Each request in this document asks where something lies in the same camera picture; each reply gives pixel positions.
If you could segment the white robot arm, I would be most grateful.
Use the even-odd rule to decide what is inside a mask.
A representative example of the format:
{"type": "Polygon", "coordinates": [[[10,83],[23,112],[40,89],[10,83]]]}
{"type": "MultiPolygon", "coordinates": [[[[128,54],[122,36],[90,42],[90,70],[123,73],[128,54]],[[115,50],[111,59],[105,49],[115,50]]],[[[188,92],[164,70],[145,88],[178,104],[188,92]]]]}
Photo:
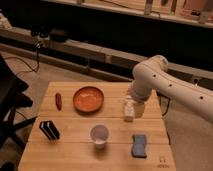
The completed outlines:
{"type": "Polygon", "coordinates": [[[134,80],[129,88],[132,99],[144,103],[155,89],[213,124],[213,91],[175,78],[167,73],[167,69],[168,61],[162,55],[136,64],[132,70],[134,80]]]}

